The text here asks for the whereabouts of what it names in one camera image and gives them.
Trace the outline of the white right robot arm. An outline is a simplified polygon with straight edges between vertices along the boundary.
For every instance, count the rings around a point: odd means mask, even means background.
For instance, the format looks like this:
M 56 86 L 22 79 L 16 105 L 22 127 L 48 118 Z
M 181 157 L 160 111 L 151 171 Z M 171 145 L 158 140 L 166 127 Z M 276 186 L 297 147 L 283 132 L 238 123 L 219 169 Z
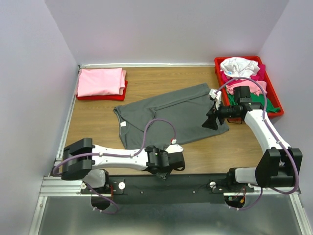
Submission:
M 231 168 L 225 187 L 235 192 L 243 184 L 251 184 L 281 194 L 296 192 L 302 152 L 292 148 L 278 134 L 266 113 L 267 103 L 252 101 L 248 86 L 236 87 L 234 98 L 236 105 L 221 105 L 216 110 L 219 122 L 223 123 L 226 118 L 241 118 L 258 140 L 263 155 L 256 167 Z

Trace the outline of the grey t shirt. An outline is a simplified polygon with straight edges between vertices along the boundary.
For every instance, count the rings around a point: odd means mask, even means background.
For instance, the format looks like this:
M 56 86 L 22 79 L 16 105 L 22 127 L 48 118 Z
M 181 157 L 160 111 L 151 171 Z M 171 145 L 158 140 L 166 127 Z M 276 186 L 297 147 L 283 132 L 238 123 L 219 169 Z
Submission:
M 120 124 L 123 146 L 126 149 L 139 149 L 142 145 L 162 148 L 173 138 L 182 145 L 227 132 L 227 124 L 217 130 L 201 126 L 213 106 L 209 92 L 209 86 L 202 83 L 116 106 L 113 111 Z

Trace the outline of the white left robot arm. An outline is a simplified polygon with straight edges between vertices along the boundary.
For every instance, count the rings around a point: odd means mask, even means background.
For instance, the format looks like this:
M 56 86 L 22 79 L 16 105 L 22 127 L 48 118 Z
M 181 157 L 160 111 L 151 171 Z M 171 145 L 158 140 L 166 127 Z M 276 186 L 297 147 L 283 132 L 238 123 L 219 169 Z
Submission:
M 181 131 L 182 123 L 161 118 L 118 117 L 123 149 L 107 148 L 83 138 L 63 150 L 63 160 L 53 174 L 63 180 L 83 180 L 97 193 L 109 186 L 105 168 L 129 168 L 146 171 L 166 179 L 172 170 L 184 170 L 182 145 L 196 141 Z

